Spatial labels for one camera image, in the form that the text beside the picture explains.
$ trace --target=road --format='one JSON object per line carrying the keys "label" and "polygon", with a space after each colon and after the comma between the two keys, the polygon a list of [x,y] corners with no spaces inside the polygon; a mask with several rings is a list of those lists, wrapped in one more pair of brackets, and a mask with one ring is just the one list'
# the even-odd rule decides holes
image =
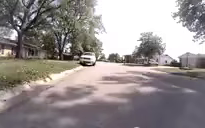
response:
{"label": "road", "polygon": [[205,81],[98,63],[0,114],[2,128],[205,128]]}

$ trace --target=white car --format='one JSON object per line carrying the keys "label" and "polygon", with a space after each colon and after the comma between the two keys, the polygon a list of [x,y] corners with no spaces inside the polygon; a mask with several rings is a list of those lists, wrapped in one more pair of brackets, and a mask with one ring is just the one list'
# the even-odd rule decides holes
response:
{"label": "white car", "polygon": [[149,60],[149,65],[158,66],[158,65],[159,65],[159,63],[158,63],[158,62],[156,62],[156,61],[155,61],[155,60],[153,60],[153,59],[150,59],[150,60]]}
{"label": "white car", "polygon": [[93,52],[85,52],[83,55],[80,57],[80,64],[82,65],[96,65],[96,55]]}

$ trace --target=yard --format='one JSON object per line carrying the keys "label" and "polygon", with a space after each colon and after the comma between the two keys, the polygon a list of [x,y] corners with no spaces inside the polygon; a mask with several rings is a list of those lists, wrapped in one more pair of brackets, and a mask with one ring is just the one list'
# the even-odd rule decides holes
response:
{"label": "yard", "polygon": [[174,75],[184,75],[189,77],[205,79],[205,69],[195,68],[192,70],[183,70],[180,68],[154,68],[154,70],[171,73]]}
{"label": "yard", "polygon": [[0,90],[48,78],[52,73],[60,73],[77,66],[77,62],[72,61],[0,60]]}

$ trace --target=white building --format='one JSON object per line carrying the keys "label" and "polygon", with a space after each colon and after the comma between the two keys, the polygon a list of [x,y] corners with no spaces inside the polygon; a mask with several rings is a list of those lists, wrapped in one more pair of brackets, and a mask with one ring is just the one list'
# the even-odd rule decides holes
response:
{"label": "white building", "polygon": [[205,68],[205,54],[185,53],[179,56],[182,67]]}
{"label": "white building", "polygon": [[156,55],[154,59],[159,65],[170,65],[171,62],[174,61],[174,59],[167,54]]}

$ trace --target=sky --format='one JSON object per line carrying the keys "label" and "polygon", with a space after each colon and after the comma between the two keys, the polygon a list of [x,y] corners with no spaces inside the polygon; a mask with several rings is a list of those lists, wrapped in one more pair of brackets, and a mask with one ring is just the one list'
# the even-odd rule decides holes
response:
{"label": "sky", "polygon": [[205,43],[193,42],[189,32],[171,16],[175,0],[98,0],[96,14],[102,15],[106,33],[98,35],[106,56],[131,54],[142,32],[154,32],[166,43],[165,54],[177,59],[186,53],[205,54]]}

